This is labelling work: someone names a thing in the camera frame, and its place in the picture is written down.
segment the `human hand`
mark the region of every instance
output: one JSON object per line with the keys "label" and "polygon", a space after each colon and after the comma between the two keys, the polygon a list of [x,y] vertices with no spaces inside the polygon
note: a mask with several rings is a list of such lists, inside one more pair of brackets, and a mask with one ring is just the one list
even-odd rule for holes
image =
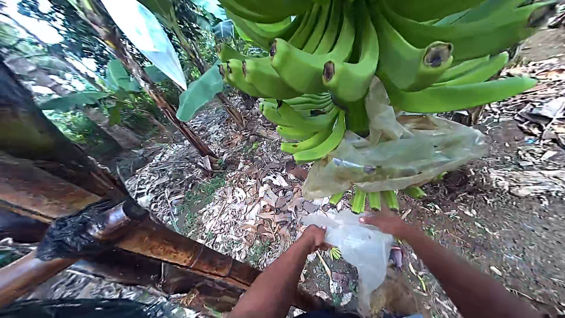
{"label": "human hand", "polygon": [[410,231],[410,225],[387,208],[383,208],[373,216],[360,217],[359,222],[374,225],[383,233],[391,234],[398,238],[403,238]]}
{"label": "human hand", "polygon": [[310,253],[316,250],[327,251],[331,248],[331,245],[324,243],[325,230],[325,226],[317,227],[315,225],[308,225],[299,240],[307,244]]}

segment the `plastic sheet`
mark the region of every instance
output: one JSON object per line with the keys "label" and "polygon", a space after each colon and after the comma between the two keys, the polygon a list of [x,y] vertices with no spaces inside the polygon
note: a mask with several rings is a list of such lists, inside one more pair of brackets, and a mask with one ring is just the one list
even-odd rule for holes
{"label": "plastic sheet", "polygon": [[136,0],[102,0],[102,3],[136,48],[175,83],[186,89],[186,78],[179,58],[155,15]]}
{"label": "plastic sheet", "polygon": [[325,241],[337,246],[341,256],[357,267],[359,273],[359,310],[369,316],[371,293],[386,275],[393,237],[375,226],[359,223],[359,215],[350,211],[338,214],[311,214],[302,218],[306,225],[327,226]]}
{"label": "plastic sheet", "polygon": [[346,131],[326,159],[313,164],[303,186],[307,200],[343,192],[398,190],[430,181],[486,154],[484,135],[439,117],[393,117],[384,87],[374,78],[367,95],[369,139]]}

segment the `green banana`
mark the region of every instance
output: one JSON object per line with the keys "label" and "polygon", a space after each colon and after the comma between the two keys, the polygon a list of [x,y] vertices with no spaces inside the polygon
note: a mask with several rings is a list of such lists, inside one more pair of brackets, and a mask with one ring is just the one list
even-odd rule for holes
{"label": "green banana", "polygon": [[421,198],[425,197],[425,192],[420,189],[420,187],[407,187],[402,190],[402,192],[406,193],[413,197],[416,200],[420,200]]}
{"label": "green banana", "polygon": [[324,158],[328,153],[337,147],[345,133],[345,112],[340,111],[337,117],[336,126],[333,128],[331,135],[320,145],[312,149],[300,151],[294,154],[294,160],[298,164],[315,161]]}
{"label": "green banana", "polygon": [[389,209],[398,211],[398,199],[396,198],[394,191],[381,191],[381,199]]}
{"label": "green banana", "polygon": [[227,77],[231,82],[230,85],[243,91],[251,96],[265,97],[253,85],[245,80],[243,72],[243,63],[238,59],[230,59],[226,62]]}
{"label": "green banana", "polygon": [[379,40],[371,17],[366,11],[364,15],[359,62],[351,64],[331,59],[324,64],[322,82],[332,94],[343,101],[357,101],[363,98],[377,69]]}
{"label": "green banana", "polygon": [[488,61],[489,57],[490,57],[489,55],[486,55],[480,58],[464,61],[455,66],[451,66],[440,76],[440,78],[437,79],[437,82],[440,83],[443,81],[448,81],[454,78],[458,78],[461,75],[473,70],[475,67],[478,67],[483,62]]}
{"label": "green banana", "polygon": [[263,16],[299,15],[312,7],[311,1],[304,0],[271,0],[268,3],[257,0],[230,0],[229,2],[236,2],[239,6]]}
{"label": "green banana", "polygon": [[245,23],[244,18],[237,16],[236,14],[232,13],[229,9],[226,9],[225,14],[228,18],[232,19],[232,21],[237,25],[237,27],[245,33],[258,47],[267,49],[271,44],[271,39],[268,37],[264,37],[255,33],[248,25]]}
{"label": "green banana", "polygon": [[332,195],[332,196],[329,198],[329,203],[330,203],[331,205],[337,205],[337,204],[340,202],[341,198],[344,196],[344,194],[345,194],[345,191],[344,191],[344,192],[340,192],[340,193],[336,193],[336,194]]}
{"label": "green banana", "polygon": [[517,95],[536,85],[536,80],[515,77],[458,86],[429,87],[419,92],[404,92],[386,78],[379,77],[390,104],[411,113],[443,113],[471,108]]}
{"label": "green banana", "polygon": [[331,4],[321,7],[318,20],[316,21],[316,26],[312,30],[312,34],[310,34],[308,41],[306,41],[306,44],[304,44],[304,47],[302,48],[304,52],[313,53],[320,44],[320,40],[322,36],[324,36],[324,31],[329,19],[330,7]]}
{"label": "green banana", "polygon": [[435,41],[425,49],[417,49],[378,12],[376,17],[373,21],[380,42],[377,76],[384,72],[399,89],[420,91],[435,83],[451,66],[450,43]]}
{"label": "green banana", "polygon": [[267,63],[252,59],[243,61],[245,80],[252,84],[262,96],[286,100],[298,97],[301,93],[286,85],[277,72]]}
{"label": "green banana", "polygon": [[329,113],[315,117],[304,117],[294,110],[284,101],[279,101],[277,109],[281,117],[290,124],[290,127],[298,127],[306,131],[321,131],[328,126],[333,126],[336,116],[339,113],[337,108],[333,108]]}
{"label": "green banana", "polygon": [[263,101],[259,104],[259,110],[270,122],[275,123],[279,126],[294,127],[285,118],[283,118],[277,111],[277,105]]}
{"label": "green banana", "polygon": [[384,0],[394,12],[408,19],[424,22],[443,18],[480,4],[484,0]]}
{"label": "green banana", "polygon": [[524,0],[487,0],[473,7],[455,19],[452,23],[467,23],[485,19],[487,16],[497,15],[516,9]]}
{"label": "green banana", "polygon": [[492,57],[490,60],[484,62],[479,67],[466,73],[465,75],[454,78],[452,80],[436,83],[432,85],[432,87],[480,83],[482,81],[490,79],[493,75],[496,75],[498,71],[500,71],[504,67],[504,65],[506,65],[506,63],[508,63],[508,52],[503,52],[499,55],[496,55],[495,57]]}
{"label": "green banana", "polygon": [[299,97],[290,98],[285,100],[289,105],[298,105],[298,104],[323,104],[330,100],[332,97],[329,93],[322,93],[317,95],[318,97],[314,97],[312,94],[303,94]]}
{"label": "green banana", "polygon": [[286,140],[306,140],[312,138],[316,134],[313,131],[304,131],[294,127],[277,126],[279,136]]}
{"label": "green banana", "polygon": [[277,37],[285,39],[291,38],[300,26],[303,18],[304,14],[299,15],[287,26],[280,29],[274,29],[272,31],[266,30],[265,28],[269,28],[273,26],[273,24],[260,24],[245,19],[242,19],[241,22],[246,24],[246,27],[250,30],[248,32],[252,32],[254,35],[260,36],[261,38],[266,38],[269,42],[271,42]]}
{"label": "green banana", "polygon": [[334,0],[331,5],[332,9],[329,13],[328,27],[325,29],[318,47],[314,50],[314,54],[326,54],[331,51],[336,42],[338,32],[340,31],[343,10],[342,3],[340,0]]}
{"label": "green banana", "polygon": [[221,79],[224,80],[224,82],[228,83],[229,85],[236,87],[232,81],[228,78],[228,64],[227,63],[222,63],[220,65],[218,65],[218,71],[220,72],[221,75]]}
{"label": "green banana", "polygon": [[539,17],[549,11],[549,3],[537,2],[474,22],[438,26],[406,19],[382,2],[379,7],[387,21],[413,46],[424,48],[441,39],[453,44],[454,61],[464,61],[496,54],[534,34]]}
{"label": "green banana", "polygon": [[367,194],[369,199],[369,207],[372,210],[381,210],[381,193],[380,192],[369,192]]}
{"label": "green banana", "polygon": [[355,187],[355,196],[353,196],[353,200],[351,201],[351,211],[355,214],[360,214],[361,212],[365,212],[365,198],[367,197],[367,193],[361,190],[359,187]]}
{"label": "green banana", "polygon": [[322,104],[295,104],[291,105],[292,109],[294,110],[313,110],[313,109],[325,109],[327,106],[333,105],[332,100],[328,99]]}
{"label": "green banana", "polygon": [[350,20],[350,11],[344,9],[340,35],[332,51],[322,55],[309,54],[277,38],[269,51],[271,65],[281,79],[295,90],[304,93],[324,92],[327,91],[322,82],[325,62],[347,60],[353,49],[354,39],[355,29]]}
{"label": "green banana", "polygon": [[290,44],[292,44],[293,46],[299,49],[304,48],[306,41],[308,41],[308,38],[312,34],[312,29],[316,24],[316,21],[318,19],[318,13],[320,13],[320,10],[321,10],[321,6],[315,3],[312,9],[310,10],[310,14],[307,17],[306,22],[303,23],[303,25],[301,25],[302,28],[299,27],[298,30],[294,33],[294,35],[292,35],[292,37],[288,40]]}
{"label": "green banana", "polygon": [[286,15],[263,15],[239,5],[234,0],[220,0],[220,3],[225,8],[226,12],[232,12],[229,17],[232,20],[233,16],[236,16],[257,23],[277,23],[287,17]]}
{"label": "green banana", "polygon": [[328,127],[317,132],[313,137],[301,141],[299,143],[281,143],[281,150],[288,153],[297,153],[300,151],[312,149],[321,144],[332,133],[333,127]]}

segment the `banana leaf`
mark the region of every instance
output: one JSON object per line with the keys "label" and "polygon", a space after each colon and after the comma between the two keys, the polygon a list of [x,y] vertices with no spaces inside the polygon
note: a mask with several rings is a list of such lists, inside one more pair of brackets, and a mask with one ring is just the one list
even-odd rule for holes
{"label": "banana leaf", "polygon": [[224,81],[218,71],[218,64],[220,60],[217,60],[198,80],[190,83],[188,89],[181,94],[179,110],[176,114],[178,119],[189,121],[194,113],[223,90]]}
{"label": "banana leaf", "polygon": [[58,111],[70,111],[78,106],[96,104],[100,98],[109,96],[108,92],[77,92],[69,93],[63,97],[53,98],[39,104],[43,110],[53,109]]}

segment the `tree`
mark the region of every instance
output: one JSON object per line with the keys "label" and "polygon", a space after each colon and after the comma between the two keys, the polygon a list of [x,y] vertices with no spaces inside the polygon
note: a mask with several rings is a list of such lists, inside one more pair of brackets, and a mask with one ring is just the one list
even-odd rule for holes
{"label": "tree", "polygon": [[149,75],[134,59],[131,51],[128,49],[130,44],[128,44],[127,41],[122,41],[118,28],[111,22],[104,6],[102,6],[102,4],[97,0],[81,0],[77,2],[73,1],[71,3],[75,5],[79,15],[94,29],[100,40],[106,46],[106,49],[112,52],[112,55],[114,55],[133,75],[145,92],[151,97],[151,99],[153,99],[155,105],[163,112],[163,115],[179,129],[179,131],[196,148],[198,153],[202,157],[210,156],[212,158],[216,158],[214,153],[188,127],[188,125],[176,118],[176,108],[167,103],[167,101],[163,98],[161,91],[159,91],[159,89],[155,86]]}

